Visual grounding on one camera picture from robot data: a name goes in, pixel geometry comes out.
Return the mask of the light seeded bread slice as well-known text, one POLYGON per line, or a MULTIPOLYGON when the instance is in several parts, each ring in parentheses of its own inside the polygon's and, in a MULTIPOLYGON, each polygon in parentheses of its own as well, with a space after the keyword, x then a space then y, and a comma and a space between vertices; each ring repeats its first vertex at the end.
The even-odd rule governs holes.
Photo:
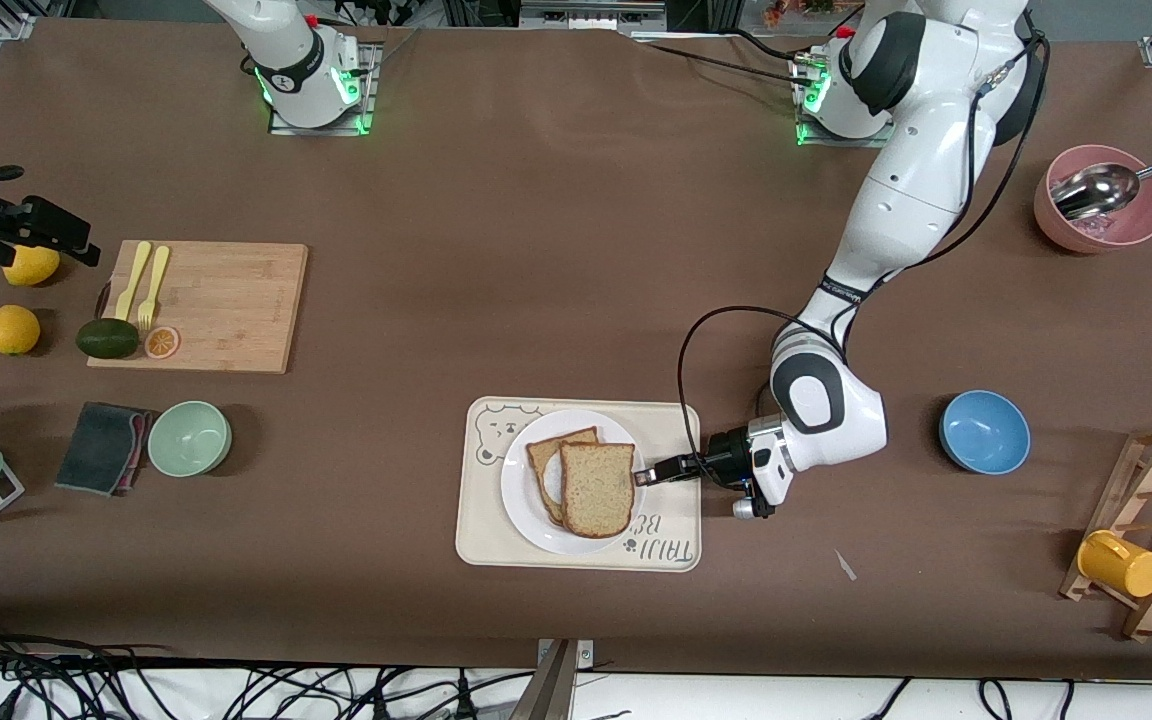
POLYGON ((559 448, 564 526, 582 538, 626 532, 634 515, 636 447, 571 444, 559 448))

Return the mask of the brown toasted bread slice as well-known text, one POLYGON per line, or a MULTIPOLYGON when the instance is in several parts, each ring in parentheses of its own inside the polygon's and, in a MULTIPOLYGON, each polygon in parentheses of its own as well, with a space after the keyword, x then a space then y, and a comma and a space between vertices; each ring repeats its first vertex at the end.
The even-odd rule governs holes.
POLYGON ((596 444, 598 442, 598 434, 596 434, 594 427, 576 430, 564 435, 558 435, 550 439, 544 439, 544 441, 526 445, 526 458, 529 458, 530 468, 535 471, 536 487, 541 497, 541 501, 545 506, 545 510, 558 526, 564 524, 564 514, 561 502, 554 497, 550 497, 550 491, 547 488, 547 468, 550 460, 558 455, 558 452, 564 445, 573 444, 596 444))

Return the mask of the white round plate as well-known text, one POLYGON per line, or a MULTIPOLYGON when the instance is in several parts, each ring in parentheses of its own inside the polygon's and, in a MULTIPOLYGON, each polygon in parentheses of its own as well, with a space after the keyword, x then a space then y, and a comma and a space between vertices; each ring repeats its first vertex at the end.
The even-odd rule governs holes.
MULTIPOLYGON (((636 439, 617 420, 613 420, 604 414, 594 414, 593 410, 564 409, 530 420, 509 447, 505 455, 505 464, 500 470, 500 498, 505 503, 508 518, 511 520, 517 532, 526 541, 535 544, 535 547, 553 558, 570 559, 591 555, 591 553, 608 550, 614 543, 621 541, 628 535, 628 528, 620 536, 604 539, 582 538, 573 535, 564 525, 558 526, 550 520, 538 487, 536 487, 535 471, 530 468, 529 456, 526 456, 526 445, 589 427, 596 429, 598 444, 634 445, 636 447, 634 470, 644 467, 643 455, 641 455, 636 439)), ((639 507, 641 498, 637 497, 636 492, 632 520, 639 507)))

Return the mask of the yellow lemon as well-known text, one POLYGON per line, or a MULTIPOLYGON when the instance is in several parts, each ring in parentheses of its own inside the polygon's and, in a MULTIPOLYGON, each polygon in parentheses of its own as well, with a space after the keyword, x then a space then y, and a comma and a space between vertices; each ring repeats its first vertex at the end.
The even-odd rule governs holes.
POLYGON ((41 324, 28 306, 0 306, 0 354, 31 354, 41 338, 41 324))
POLYGON ((47 247, 15 247, 14 259, 3 266, 6 282, 15 287, 32 287, 50 281, 59 266, 61 256, 47 247))

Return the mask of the green avocado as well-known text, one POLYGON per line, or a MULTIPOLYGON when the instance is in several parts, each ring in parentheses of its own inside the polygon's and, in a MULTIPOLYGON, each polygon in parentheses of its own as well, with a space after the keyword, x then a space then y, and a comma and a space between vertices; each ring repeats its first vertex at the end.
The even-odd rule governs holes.
POLYGON ((141 331, 132 323, 118 318, 93 319, 79 328, 76 347, 94 359, 124 359, 141 348, 141 331))

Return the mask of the wooden cutting board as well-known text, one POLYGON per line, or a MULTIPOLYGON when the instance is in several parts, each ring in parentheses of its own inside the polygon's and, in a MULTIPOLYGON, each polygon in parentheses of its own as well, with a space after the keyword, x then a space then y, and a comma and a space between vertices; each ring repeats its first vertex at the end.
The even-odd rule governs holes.
POLYGON ((302 243, 166 241, 169 259, 156 325, 179 332, 165 359, 138 350, 90 367, 156 372, 283 374, 296 328, 310 250, 302 243))

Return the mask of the cream bear print tray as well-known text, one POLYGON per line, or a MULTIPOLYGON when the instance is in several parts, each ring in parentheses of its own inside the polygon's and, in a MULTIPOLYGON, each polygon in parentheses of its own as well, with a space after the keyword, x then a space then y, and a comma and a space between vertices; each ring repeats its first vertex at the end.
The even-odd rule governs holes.
POLYGON ((468 564, 503 568, 685 573, 702 559, 702 486, 682 480, 639 488, 641 507, 628 535, 608 550, 577 558, 553 558, 522 537, 500 498, 505 455, 522 429, 545 414, 593 410, 617 420, 643 455, 644 468, 687 450, 684 420, 695 410, 677 404, 573 397, 479 397, 467 414, 465 454, 460 483, 456 550, 468 564))

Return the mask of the pink cloth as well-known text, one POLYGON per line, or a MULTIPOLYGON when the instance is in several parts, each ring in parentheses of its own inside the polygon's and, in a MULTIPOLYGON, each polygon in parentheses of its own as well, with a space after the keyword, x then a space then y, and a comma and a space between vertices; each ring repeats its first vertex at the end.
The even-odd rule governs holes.
POLYGON ((116 487, 119 495, 128 495, 128 493, 132 491, 134 483, 136 483, 138 473, 141 473, 141 470, 146 465, 147 435, 150 435, 154 420, 156 414, 152 414, 152 411, 143 411, 143 414, 132 416, 132 452, 131 455, 129 455, 124 473, 122 475, 122 478, 120 478, 119 486, 116 487))

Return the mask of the mint green bowl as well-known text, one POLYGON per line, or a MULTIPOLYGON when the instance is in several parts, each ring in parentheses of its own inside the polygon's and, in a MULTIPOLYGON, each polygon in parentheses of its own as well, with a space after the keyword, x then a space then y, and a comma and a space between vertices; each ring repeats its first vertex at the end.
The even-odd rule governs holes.
POLYGON ((172 406, 147 434, 147 458, 166 477, 200 477, 229 454, 232 429, 227 416, 205 401, 172 406))

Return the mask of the blue bowl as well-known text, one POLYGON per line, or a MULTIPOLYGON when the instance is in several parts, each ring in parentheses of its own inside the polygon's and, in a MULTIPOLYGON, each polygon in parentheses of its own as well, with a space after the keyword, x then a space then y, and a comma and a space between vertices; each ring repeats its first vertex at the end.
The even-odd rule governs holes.
POLYGON ((973 473, 1011 473, 1030 454, 1030 429, 1020 406, 988 389, 952 397, 938 420, 938 433, 946 455, 973 473))

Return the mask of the yellow cup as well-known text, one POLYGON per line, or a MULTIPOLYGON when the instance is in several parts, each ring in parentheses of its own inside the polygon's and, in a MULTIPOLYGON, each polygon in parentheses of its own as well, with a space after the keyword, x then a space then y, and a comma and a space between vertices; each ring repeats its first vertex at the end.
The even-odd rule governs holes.
POLYGON ((1079 543, 1076 568, 1087 579, 1132 598, 1152 594, 1152 550, 1097 530, 1079 543))

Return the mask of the metal ladle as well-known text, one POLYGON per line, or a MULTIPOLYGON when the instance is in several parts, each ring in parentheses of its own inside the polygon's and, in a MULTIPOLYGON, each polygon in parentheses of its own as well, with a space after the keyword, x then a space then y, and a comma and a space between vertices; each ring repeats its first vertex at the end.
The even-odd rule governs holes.
POLYGON ((1049 199, 1069 222, 1126 209, 1152 179, 1152 165, 1140 170, 1116 162, 1101 162, 1064 179, 1049 191, 1049 199))

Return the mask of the grey metal fixture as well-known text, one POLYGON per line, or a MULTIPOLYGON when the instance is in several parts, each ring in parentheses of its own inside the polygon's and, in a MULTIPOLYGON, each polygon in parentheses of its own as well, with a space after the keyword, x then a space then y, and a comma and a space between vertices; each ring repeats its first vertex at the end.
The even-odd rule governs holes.
POLYGON ((667 31, 664 0, 518 0, 521 29, 611 29, 631 36, 667 31))

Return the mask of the pink bowl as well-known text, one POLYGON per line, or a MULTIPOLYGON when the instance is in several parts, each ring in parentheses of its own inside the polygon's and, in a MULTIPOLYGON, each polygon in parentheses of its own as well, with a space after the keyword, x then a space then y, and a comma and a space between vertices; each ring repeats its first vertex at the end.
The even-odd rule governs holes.
POLYGON ((1051 243, 1070 252, 1093 255, 1138 245, 1152 238, 1152 179, 1126 209, 1111 214, 1068 222, 1053 205, 1049 191, 1076 172, 1101 162, 1123 165, 1134 170, 1146 168, 1139 158, 1111 146, 1082 145, 1064 150, 1051 161, 1033 197, 1036 223, 1051 243))

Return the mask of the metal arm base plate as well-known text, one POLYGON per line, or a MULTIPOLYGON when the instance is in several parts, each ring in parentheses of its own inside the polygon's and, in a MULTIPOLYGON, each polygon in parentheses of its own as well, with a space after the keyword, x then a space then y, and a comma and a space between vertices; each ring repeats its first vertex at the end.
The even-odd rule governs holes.
POLYGON ((881 149, 892 132, 890 111, 872 114, 849 82, 838 73, 829 46, 809 47, 794 54, 796 141, 799 145, 881 149))
POLYGON ((262 97, 270 105, 270 135, 361 137, 374 123, 384 47, 342 40, 323 58, 297 91, 291 79, 257 71, 262 97))

